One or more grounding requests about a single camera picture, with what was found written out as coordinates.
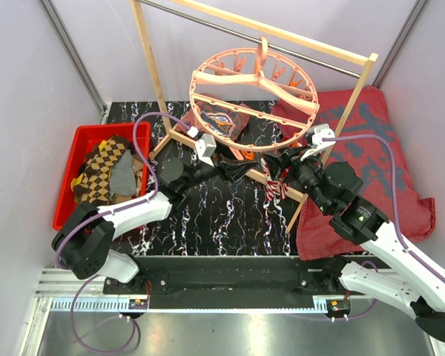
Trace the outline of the orange clothespin front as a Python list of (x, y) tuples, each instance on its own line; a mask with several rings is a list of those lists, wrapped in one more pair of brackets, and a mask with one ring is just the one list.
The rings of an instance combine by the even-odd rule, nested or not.
[(253, 161), (256, 158), (255, 152), (253, 152), (253, 151), (241, 150), (240, 153), (242, 154), (243, 159), (245, 159), (245, 160)]

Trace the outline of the pink round clip hanger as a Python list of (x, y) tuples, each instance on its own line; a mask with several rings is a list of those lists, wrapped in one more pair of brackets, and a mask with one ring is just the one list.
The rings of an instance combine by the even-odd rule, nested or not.
[[(254, 47), (238, 47), (238, 48), (232, 48), (229, 50), (240, 49), (240, 48), (256, 48), (256, 47), (257, 47), (257, 45)], [(263, 67), (264, 76), (270, 77), (273, 74), (275, 69), (281, 70), (283, 72), (283, 74), (277, 79), (277, 82), (279, 82), (279, 83), (286, 84), (289, 82), (289, 80), (293, 76), (293, 70), (291, 67), (286, 65), (284, 62), (276, 63), (273, 58), (268, 57), (266, 60), (266, 63), (264, 64), (264, 67)], [(285, 101), (278, 98), (277, 96), (275, 96), (261, 88), (257, 88), (255, 86), (251, 86), (251, 85), (201, 85), (201, 84), (198, 84), (196, 86), (195, 91), (196, 91), (196, 93), (201, 93), (203, 95), (210, 96), (215, 99), (223, 100), (230, 104), (242, 105), (245, 108), (253, 109), (255, 111), (261, 111), (263, 113), (269, 113), (269, 114), (272, 114), (275, 116), (281, 116), (284, 119), (294, 120), (295, 122), (299, 122), (299, 123), (306, 122), (306, 120), (308, 119), (308, 115), (305, 114), (304, 112), (302, 112), (296, 108), (293, 108), (290, 104), (286, 103)], [(272, 127), (275, 127), (275, 126), (286, 127), (286, 128), (293, 129), (294, 133), (296, 132), (296, 128), (292, 128), (292, 127), (285, 126), (285, 125), (280, 125), (276, 122), (271, 122), (268, 120), (256, 119), (253, 116), (251, 116), (248, 121), (248, 125), (246, 127), (252, 126), (254, 124), (270, 125)], [(248, 137), (244, 137), (243, 132), (242, 132), (240, 134), (240, 137), (238, 138), (238, 140), (235, 142), (238, 144), (242, 144), (242, 145), (255, 144), (257, 146), (266, 146), (266, 145), (271, 145), (275, 142), (285, 142), (286, 140), (291, 139), (292, 136), (294, 135), (294, 133), (287, 139), (266, 139), (263, 136), (256, 135), (255, 133), (253, 133), (252, 135), (250, 135)], [(226, 146), (229, 149), (229, 151), (233, 155), (235, 155), (235, 157), (237, 159), (243, 159), (243, 156), (238, 157), (233, 149), (229, 148), (225, 144), (223, 144), (223, 145)]]

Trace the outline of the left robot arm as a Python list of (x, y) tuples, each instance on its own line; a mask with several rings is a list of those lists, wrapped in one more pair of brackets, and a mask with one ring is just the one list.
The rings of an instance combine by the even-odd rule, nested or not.
[(232, 160), (220, 154), (187, 165), (172, 158), (163, 162), (155, 189), (127, 202), (96, 207), (78, 204), (56, 234), (55, 264), (79, 280), (94, 275), (117, 280), (128, 293), (145, 286), (145, 275), (134, 258), (111, 248), (119, 236), (142, 225), (165, 220), (187, 199), (188, 190), (215, 177), (236, 182), (257, 166), (254, 160)]

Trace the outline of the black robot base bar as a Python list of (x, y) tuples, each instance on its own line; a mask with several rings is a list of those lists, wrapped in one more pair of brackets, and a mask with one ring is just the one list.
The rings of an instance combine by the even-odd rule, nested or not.
[(179, 291), (285, 289), (303, 294), (338, 294), (344, 257), (302, 261), (298, 257), (138, 257), (132, 283), (108, 277), (105, 294), (169, 295)]

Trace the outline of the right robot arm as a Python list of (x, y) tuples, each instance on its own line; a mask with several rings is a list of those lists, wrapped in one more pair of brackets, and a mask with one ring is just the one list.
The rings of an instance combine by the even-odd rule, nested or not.
[(263, 154), (274, 181), (294, 181), (331, 219), (343, 239), (385, 262), (399, 278), (369, 272), (346, 261), (322, 275), (331, 294), (343, 289), (367, 294), (409, 315), (429, 336), (445, 343), (445, 268), (413, 245), (385, 213), (360, 194), (363, 181), (347, 162), (321, 164), (313, 148), (293, 148), (281, 155)]

